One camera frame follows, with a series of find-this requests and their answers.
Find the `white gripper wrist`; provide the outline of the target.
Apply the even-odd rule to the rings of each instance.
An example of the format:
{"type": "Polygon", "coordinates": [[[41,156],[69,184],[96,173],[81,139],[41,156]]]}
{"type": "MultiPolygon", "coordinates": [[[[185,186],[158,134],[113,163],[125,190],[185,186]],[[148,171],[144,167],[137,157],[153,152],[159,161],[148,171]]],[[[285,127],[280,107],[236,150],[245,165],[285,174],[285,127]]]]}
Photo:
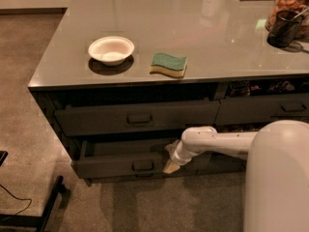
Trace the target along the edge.
{"type": "Polygon", "coordinates": [[[163,168],[165,174],[172,174],[180,169],[180,166],[189,163],[194,154],[188,151],[183,143],[178,139],[165,146],[169,152],[170,160],[168,160],[163,168]]]}

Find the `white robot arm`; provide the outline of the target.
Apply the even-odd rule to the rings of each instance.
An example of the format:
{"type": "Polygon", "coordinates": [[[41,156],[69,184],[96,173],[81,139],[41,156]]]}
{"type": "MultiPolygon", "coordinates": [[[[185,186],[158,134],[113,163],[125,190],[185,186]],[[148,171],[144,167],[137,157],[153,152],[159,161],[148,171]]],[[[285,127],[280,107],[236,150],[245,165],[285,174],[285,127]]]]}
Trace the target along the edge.
{"type": "Polygon", "coordinates": [[[243,232],[309,232],[309,124],[272,122],[258,131],[189,128],[166,146],[171,174],[205,152],[246,160],[243,232]]]}

